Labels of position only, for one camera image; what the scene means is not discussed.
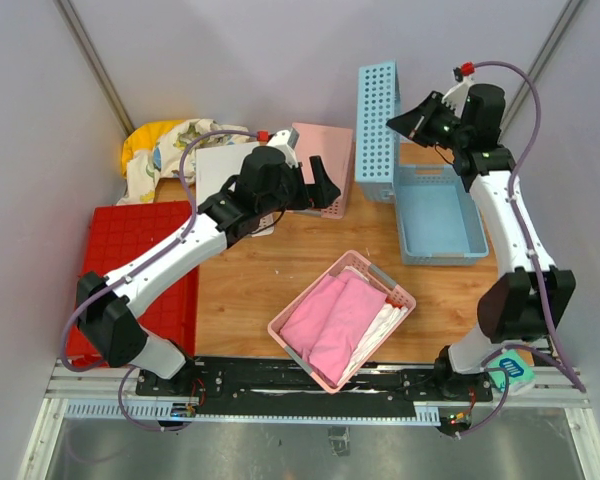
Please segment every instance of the wooden surface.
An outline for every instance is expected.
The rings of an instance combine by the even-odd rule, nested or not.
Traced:
[[[442,164],[432,149],[403,144],[401,153],[404,163]],[[184,199],[177,180],[158,185],[156,201]],[[244,239],[201,265],[196,353],[286,357],[267,324],[347,250],[368,257],[417,301],[374,355],[378,361],[433,361],[473,327],[478,300],[497,275],[493,251],[472,267],[403,265],[393,205],[368,202],[354,183],[342,220],[288,213],[272,235]]]

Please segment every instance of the teal package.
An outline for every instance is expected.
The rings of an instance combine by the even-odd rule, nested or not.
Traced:
[[[533,382],[536,375],[515,350],[507,350],[489,363],[489,368],[504,368],[509,375],[509,388],[516,391],[524,385]],[[504,373],[500,371],[489,372],[493,383],[500,391],[504,390]]]

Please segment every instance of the gray wall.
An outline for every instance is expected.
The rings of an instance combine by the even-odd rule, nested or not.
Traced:
[[[354,127],[358,68],[396,59],[403,105],[469,60],[531,64],[565,0],[79,0],[131,119]],[[484,78],[514,92],[503,72]]]
[[[585,4],[539,81],[540,135],[522,172],[529,211],[549,252],[575,272],[558,328],[582,369],[600,426],[600,2]],[[519,154],[533,125],[530,101],[505,143]]]
[[[0,2],[0,479],[15,478],[121,131],[50,0]]]

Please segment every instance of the pink cloth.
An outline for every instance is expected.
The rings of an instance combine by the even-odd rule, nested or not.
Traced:
[[[305,362],[333,305],[352,278],[360,277],[349,270],[344,270],[337,278],[325,275],[280,329],[280,336]]]
[[[309,354],[309,363],[333,385],[386,299],[385,293],[360,278],[351,278],[338,296]]]

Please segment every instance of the blue plastic basket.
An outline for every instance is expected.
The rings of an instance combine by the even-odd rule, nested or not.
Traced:
[[[478,208],[452,167],[400,165],[396,177],[405,265],[473,265],[489,254]]]
[[[356,183],[372,202],[393,200],[400,139],[386,123],[399,110],[396,62],[362,67],[358,72]]]

